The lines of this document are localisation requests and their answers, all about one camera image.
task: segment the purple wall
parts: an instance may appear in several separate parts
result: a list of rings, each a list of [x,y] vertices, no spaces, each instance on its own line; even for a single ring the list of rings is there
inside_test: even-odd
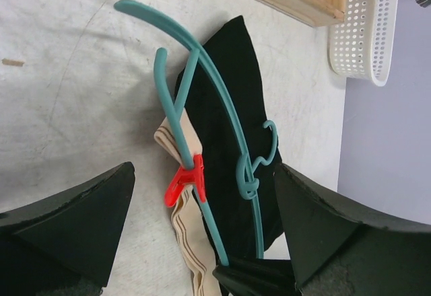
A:
[[[431,224],[431,7],[399,0],[386,86],[347,81],[338,191]]]

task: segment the white perforated basket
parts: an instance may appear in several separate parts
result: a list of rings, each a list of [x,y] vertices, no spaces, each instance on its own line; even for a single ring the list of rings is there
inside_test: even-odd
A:
[[[329,56],[343,76],[386,84],[398,0],[346,0],[345,20],[331,26]]]

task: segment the fabric strip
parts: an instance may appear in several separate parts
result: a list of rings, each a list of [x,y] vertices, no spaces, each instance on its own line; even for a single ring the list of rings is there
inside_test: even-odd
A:
[[[191,155],[202,153],[201,141],[186,110],[181,115],[180,125]],[[154,139],[177,162],[183,164],[167,118],[157,129]],[[205,232],[201,210],[192,196],[192,190],[193,186],[187,185],[180,195],[171,215],[172,225],[186,265],[193,273],[194,296],[220,296],[222,292],[219,283],[212,275],[216,267],[216,257]]]

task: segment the teal hanger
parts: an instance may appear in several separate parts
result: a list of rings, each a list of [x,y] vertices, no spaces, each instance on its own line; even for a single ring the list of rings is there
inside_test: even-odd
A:
[[[220,76],[216,66],[213,61],[202,47],[202,45],[195,40],[195,38],[185,30],[180,24],[172,20],[167,15],[148,7],[142,3],[133,0],[120,0],[114,4],[114,8],[120,12],[132,15],[138,19],[141,19],[163,32],[167,33],[177,41],[179,41],[185,48],[190,51],[189,59],[185,67],[185,72],[181,81],[181,85],[178,89],[175,102],[169,93],[168,86],[166,84],[166,59],[168,52],[165,48],[159,48],[156,52],[156,59],[154,61],[154,79],[156,82],[156,88],[160,101],[162,102],[163,109],[166,113],[166,117],[172,128],[173,135],[175,137],[176,143],[178,145],[178,150],[181,154],[181,159],[187,170],[192,170],[195,166],[193,163],[193,156],[190,154],[189,148],[183,134],[183,130],[180,126],[180,118],[185,107],[185,102],[191,82],[193,79],[193,74],[195,72],[197,63],[203,67],[208,77],[211,79],[214,87],[217,89],[221,100],[224,103],[226,113],[230,118],[230,123],[232,129],[236,136],[236,142],[238,143],[238,148],[240,149],[240,158],[236,165],[236,182],[238,184],[238,189],[241,197],[247,200],[251,200],[253,206],[253,221],[255,226],[255,236],[256,236],[256,257],[263,258],[263,232],[262,232],[262,219],[261,210],[259,206],[259,198],[257,196],[257,189],[259,188],[259,180],[254,177],[254,172],[257,167],[262,165],[269,165],[277,150],[277,128],[274,122],[267,120],[264,124],[264,128],[270,128],[272,130],[272,147],[268,158],[258,157],[252,163],[250,159],[250,154],[248,153],[248,147],[245,141],[244,133],[238,115],[236,114],[234,105],[229,96],[229,92],[224,85],[223,79]],[[197,198],[199,207],[201,208],[205,222],[207,223],[208,229],[212,236],[216,251],[220,258],[220,262],[223,266],[228,266],[228,256],[224,249],[222,239],[220,237],[219,231],[217,229],[216,222],[214,221],[211,209],[207,202],[201,202],[200,198]]]

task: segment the plastic clip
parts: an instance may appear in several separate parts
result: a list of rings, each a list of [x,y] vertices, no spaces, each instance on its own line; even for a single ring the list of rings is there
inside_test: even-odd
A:
[[[197,188],[199,199],[202,203],[206,202],[205,195],[205,180],[203,177],[203,158],[202,155],[193,156],[195,168],[186,170],[183,166],[176,172],[174,179],[169,184],[169,187],[164,195],[164,203],[167,207],[173,207],[183,193],[184,187],[187,184],[194,184]]]

